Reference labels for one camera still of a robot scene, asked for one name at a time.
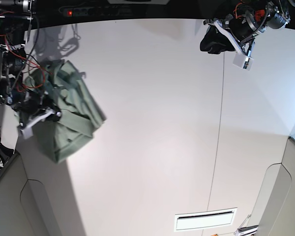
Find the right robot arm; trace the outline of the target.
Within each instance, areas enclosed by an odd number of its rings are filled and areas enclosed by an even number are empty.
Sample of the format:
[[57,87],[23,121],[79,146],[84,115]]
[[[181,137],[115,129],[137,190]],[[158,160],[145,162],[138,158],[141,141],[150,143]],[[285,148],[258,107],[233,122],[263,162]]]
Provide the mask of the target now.
[[0,0],[0,104],[11,107],[21,130],[62,113],[45,89],[50,71],[33,59],[25,45],[32,26],[40,29],[35,0]]

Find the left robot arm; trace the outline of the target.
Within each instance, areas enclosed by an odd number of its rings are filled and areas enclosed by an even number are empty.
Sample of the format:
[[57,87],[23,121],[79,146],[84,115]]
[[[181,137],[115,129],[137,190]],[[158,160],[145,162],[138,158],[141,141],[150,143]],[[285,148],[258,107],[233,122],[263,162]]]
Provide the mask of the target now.
[[200,50],[215,55],[242,50],[248,56],[257,35],[290,22],[289,6],[287,0],[226,0],[204,20],[208,29]]

